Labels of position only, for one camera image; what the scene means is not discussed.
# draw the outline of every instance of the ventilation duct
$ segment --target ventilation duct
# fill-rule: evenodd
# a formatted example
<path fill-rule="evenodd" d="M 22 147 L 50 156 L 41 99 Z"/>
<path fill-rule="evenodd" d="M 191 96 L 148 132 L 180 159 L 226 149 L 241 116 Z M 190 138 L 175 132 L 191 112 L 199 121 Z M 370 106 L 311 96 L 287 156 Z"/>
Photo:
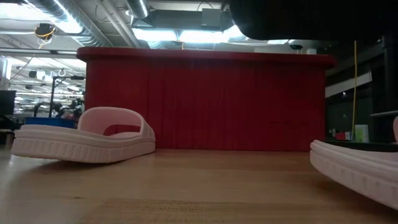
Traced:
<path fill-rule="evenodd" d="M 72 0 L 24 0 L 34 9 L 46 14 L 50 21 L 85 47 L 111 47 L 112 44 L 90 18 Z"/>
<path fill-rule="evenodd" d="M 137 19 L 143 19 L 150 13 L 147 0 L 126 0 L 131 15 Z"/>
<path fill-rule="evenodd" d="M 148 41 L 148 46 L 151 49 L 165 49 L 162 41 Z"/>

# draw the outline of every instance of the table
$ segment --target table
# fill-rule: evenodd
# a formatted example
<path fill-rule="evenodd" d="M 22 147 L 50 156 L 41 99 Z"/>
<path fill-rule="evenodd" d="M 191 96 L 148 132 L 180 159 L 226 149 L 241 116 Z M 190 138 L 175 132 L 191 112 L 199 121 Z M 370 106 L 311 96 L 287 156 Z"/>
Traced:
<path fill-rule="evenodd" d="M 158 149 L 93 165 L 0 150 L 0 223 L 398 223 L 308 157 Z"/>

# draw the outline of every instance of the ceiling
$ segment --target ceiling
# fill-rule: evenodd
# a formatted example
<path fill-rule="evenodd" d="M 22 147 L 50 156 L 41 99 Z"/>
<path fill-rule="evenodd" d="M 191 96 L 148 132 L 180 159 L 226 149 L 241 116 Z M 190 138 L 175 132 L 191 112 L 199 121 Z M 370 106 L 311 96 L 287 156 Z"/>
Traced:
<path fill-rule="evenodd" d="M 33 33 L 35 27 L 40 23 L 50 23 L 50 19 L 26 5 L 1 3 L 0 0 L 0 48 L 15 49 L 37 49 L 42 40 L 39 40 Z M 109 40 L 114 47 L 128 47 L 128 43 L 122 35 L 115 29 L 114 24 L 109 21 L 106 14 L 97 6 L 95 0 L 74 0 L 77 6 L 88 16 L 101 33 Z M 171 0 L 148 0 L 152 10 L 174 10 L 174 11 L 201 11 L 202 9 L 220 9 L 223 1 L 212 0 L 211 2 L 201 1 L 171 1 Z M 122 17 L 127 26 L 131 27 L 131 17 L 126 13 L 127 6 L 125 0 L 112 1 L 118 14 Z M 287 40 L 285 44 L 268 44 L 267 41 L 251 40 L 248 38 L 239 39 L 238 41 L 217 42 L 217 43 L 184 43 L 180 44 L 175 41 L 162 41 L 166 49 L 193 49 L 193 50 L 220 50 L 234 52 L 267 52 L 267 53 L 285 53 L 296 54 L 292 50 Z M 303 51 L 309 48 L 317 48 L 323 43 L 309 40 L 291 40 L 294 44 L 302 45 Z M 76 51 L 81 47 L 75 39 L 62 31 L 56 31 L 56 35 L 51 38 L 50 42 L 42 46 L 42 49 L 50 50 L 72 50 Z M 36 55 L 19 55 L 5 54 L 11 68 L 10 89 L 17 90 L 19 99 L 16 108 L 20 111 L 28 111 L 33 104 L 40 102 L 48 102 L 50 99 L 52 78 L 58 74 L 65 77 L 71 75 L 85 76 L 85 63 L 75 58 L 57 58 L 54 55 L 40 56 Z M 33 58 L 28 66 L 21 71 L 21 68 Z M 39 74 L 45 74 L 44 77 L 30 78 L 29 72 L 38 71 Z M 55 89 L 55 101 L 69 104 L 71 100 L 81 97 L 81 93 L 85 90 L 84 80 L 65 80 Z"/>

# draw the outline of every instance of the ceiling duct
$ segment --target ceiling duct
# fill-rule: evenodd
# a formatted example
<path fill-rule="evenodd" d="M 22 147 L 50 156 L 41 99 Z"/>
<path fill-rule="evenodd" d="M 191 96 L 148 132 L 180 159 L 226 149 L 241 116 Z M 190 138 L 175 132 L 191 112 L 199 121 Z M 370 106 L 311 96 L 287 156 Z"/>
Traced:
<path fill-rule="evenodd" d="M 134 18 L 143 19 L 150 13 L 147 0 L 126 0 L 127 6 Z"/>
<path fill-rule="evenodd" d="M 219 9 L 203 9 L 202 11 L 154 10 L 150 12 L 148 19 L 137 20 L 132 28 L 224 31 L 233 26 L 231 16 Z"/>
<path fill-rule="evenodd" d="M 165 49 L 162 41 L 147 41 L 147 43 L 151 49 Z"/>
<path fill-rule="evenodd" d="M 46 14 L 50 21 L 85 47 L 111 47 L 111 42 L 93 21 L 71 0 L 24 0 L 34 9 Z"/>

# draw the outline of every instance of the red box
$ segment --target red box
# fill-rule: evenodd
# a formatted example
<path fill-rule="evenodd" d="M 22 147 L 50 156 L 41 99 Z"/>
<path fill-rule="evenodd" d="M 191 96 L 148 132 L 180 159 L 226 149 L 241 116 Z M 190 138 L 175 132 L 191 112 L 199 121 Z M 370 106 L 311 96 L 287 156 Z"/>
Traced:
<path fill-rule="evenodd" d="M 309 151 L 325 137 L 329 56 L 83 47 L 77 57 L 86 108 L 137 111 L 158 148 Z"/>

